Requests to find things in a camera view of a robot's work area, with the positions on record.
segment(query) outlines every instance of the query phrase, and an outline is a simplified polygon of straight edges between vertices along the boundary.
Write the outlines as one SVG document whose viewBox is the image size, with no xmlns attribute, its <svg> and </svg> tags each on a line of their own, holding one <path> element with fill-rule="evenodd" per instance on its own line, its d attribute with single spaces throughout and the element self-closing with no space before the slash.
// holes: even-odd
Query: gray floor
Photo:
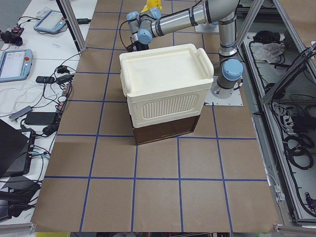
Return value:
<svg viewBox="0 0 316 237">
<path fill-rule="evenodd" d="M 31 0 L 0 0 L 0 30 L 11 30 L 22 16 Z"/>
</svg>

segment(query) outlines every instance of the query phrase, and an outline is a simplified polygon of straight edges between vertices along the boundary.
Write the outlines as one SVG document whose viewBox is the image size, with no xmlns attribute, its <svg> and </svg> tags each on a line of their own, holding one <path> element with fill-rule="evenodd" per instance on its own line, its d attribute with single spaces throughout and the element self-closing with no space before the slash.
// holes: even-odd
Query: phone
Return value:
<svg viewBox="0 0 316 237">
<path fill-rule="evenodd" d="M 53 78 L 53 77 L 38 76 L 35 81 L 36 81 L 37 83 L 53 84 L 53 83 L 55 82 L 55 78 Z"/>
</svg>

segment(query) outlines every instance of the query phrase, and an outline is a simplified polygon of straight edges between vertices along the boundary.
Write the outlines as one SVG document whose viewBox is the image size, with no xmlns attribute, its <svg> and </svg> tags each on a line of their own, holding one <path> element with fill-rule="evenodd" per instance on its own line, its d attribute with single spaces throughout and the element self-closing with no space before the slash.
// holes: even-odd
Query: white cooler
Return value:
<svg viewBox="0 0 316 237">
<path fill-rule="evenodd" d="M 214 68 L 193 44 L 123 53 L 121 83 L 135 128 L 201 113 Z"/>
</svg>

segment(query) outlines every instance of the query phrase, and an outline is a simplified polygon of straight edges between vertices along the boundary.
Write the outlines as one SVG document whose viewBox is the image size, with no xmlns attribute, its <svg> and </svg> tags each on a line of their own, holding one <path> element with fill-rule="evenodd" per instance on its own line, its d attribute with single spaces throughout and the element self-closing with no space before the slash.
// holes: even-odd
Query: brown paper surface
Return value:
<svg viewBox="0 0 316 237">
<path fill-rule="evenodd" d="M 143 5 L 97 3 L 87 37 L 93 48 L 82 53 L 74 77 L 76 101 L 61 121 L 32 219 L 36 231 L 271 231 L 277 215 L 246 102 L 204 106 L 193 133 L 134 145 L 120 85 L 119 55 L 125 51 L 117 27 Z M 171 7 L 163 1 L 164 14 Z M 122 35 L 128 43 L 129 34 Z M 151 48 L 191 42 L 218 65 L 218 40 L 186 29 L 155 39 Z"/>
</svg>

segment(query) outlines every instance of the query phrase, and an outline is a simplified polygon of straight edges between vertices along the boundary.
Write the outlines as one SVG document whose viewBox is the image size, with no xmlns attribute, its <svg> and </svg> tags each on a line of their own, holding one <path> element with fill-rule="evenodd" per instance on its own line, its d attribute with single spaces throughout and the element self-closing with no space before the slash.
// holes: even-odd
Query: brown wooden box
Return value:
<svg viewBox="0 0 316 237">
<path fill-rule="evenodd" d="M 199 116 L 144 127 L 133 127 L 135 143 L 136 145 L 141 145 L 194 132 Z"/>
</svg>

